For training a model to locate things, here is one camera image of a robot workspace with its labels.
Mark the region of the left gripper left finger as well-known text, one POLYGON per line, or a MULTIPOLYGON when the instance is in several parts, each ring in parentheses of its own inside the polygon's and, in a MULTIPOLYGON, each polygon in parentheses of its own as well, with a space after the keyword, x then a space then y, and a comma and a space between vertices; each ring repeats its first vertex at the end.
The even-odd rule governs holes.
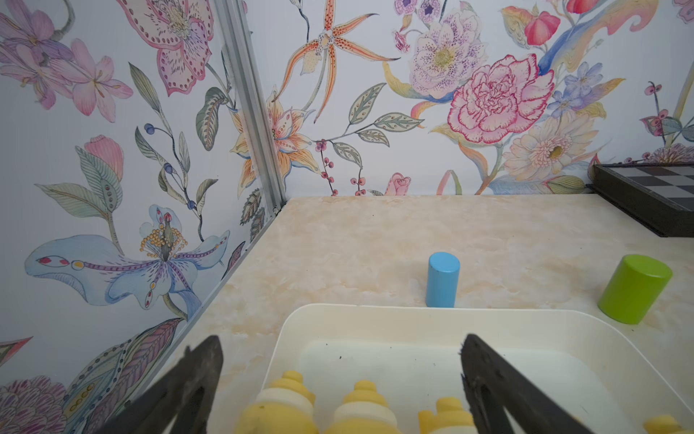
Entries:
POLYGON ((218 336, 183 358, 100 433, 205 433, 223 365, 218 336))

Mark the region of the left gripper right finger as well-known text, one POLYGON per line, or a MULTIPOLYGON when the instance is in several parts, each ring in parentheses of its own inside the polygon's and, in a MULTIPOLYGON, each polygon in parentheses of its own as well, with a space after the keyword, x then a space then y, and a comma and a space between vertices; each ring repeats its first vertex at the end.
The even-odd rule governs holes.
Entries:
POLYGON ((513 433, 511 421, 525 433, 591 432, 479 336, 466 336, 460 360, 464 394, 480 433, 513 433))

